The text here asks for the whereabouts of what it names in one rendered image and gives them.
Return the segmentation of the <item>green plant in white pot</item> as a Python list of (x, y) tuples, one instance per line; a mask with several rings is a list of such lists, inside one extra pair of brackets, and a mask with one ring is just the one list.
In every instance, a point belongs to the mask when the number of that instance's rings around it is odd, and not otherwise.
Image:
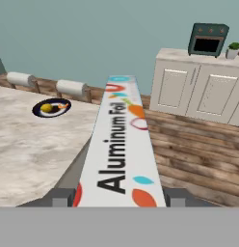
[(239, 42), (232, 42), (226, 50), (227, 59), (235, 59), (239, 52)]

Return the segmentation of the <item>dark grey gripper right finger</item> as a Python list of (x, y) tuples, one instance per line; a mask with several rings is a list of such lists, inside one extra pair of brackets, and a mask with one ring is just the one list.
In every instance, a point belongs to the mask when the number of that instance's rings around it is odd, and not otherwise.
[(184, 188), (163, 188), (165, 202), (168, 207), (205, 207), (215, 206), (205, 200), (194, 197)]

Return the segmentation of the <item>dark round plate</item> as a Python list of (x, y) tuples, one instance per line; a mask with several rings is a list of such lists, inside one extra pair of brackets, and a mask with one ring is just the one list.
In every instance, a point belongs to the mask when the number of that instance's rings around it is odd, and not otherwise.
[(32, 113), (40, 118), (55, 118), (63, 115), (71, 108), (71, 102), (63, 98), (49, 98), (37, 103)]

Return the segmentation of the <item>white aluminum foil box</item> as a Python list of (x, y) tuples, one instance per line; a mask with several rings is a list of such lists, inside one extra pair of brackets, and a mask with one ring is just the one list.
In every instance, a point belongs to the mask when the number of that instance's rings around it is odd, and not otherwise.
[(108, 78), (73, 204), (80, 207), (166, 204), (133, 75)]

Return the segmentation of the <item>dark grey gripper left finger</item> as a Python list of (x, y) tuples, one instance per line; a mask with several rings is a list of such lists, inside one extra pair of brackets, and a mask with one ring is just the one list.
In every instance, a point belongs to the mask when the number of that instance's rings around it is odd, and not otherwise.
[(73, 204), (75, 189), (53, 188), (42, 198), (25, 203), (21, 207), (69, 207)]

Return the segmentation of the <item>white cushioned wooden stool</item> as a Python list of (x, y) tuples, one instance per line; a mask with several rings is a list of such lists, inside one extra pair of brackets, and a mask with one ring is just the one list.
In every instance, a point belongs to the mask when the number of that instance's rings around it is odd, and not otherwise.
[(40, 93), (38, 80), (32, 74), (12, 71), (7, 74), (6, 78), (13, 89), (15, 88), (15, 86), (23, 86), (34, 88), (37, 93)]
[(87, 102), (92, 102), (91, 90), (86, 83), (60, 79), (57, 81), (56, 90), (60, 95), (84, 98)]

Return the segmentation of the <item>yellow lemon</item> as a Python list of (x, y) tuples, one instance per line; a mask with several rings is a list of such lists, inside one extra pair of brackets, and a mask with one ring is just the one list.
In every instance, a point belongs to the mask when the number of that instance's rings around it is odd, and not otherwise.
[(53, 106), (49, 103), (43, 104), (43, 106), (40, 108), (42, 112), (48, 113), (52, 111)]

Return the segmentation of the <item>white cupboard run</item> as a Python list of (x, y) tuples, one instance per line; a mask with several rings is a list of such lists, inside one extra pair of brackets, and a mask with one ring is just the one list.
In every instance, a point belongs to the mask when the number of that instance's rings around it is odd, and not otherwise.
[(156, 56), (149, 108), (239, 126), (239, 57), (189, 55), (163, 48)]

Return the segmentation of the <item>dark green toaster oven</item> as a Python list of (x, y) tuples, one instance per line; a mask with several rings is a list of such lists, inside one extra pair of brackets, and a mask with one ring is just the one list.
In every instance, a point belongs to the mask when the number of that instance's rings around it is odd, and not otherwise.
[(223, 49), (229, 27), (220, 23), (195, 23), (189, 45), (189, 55), (219, 57)]

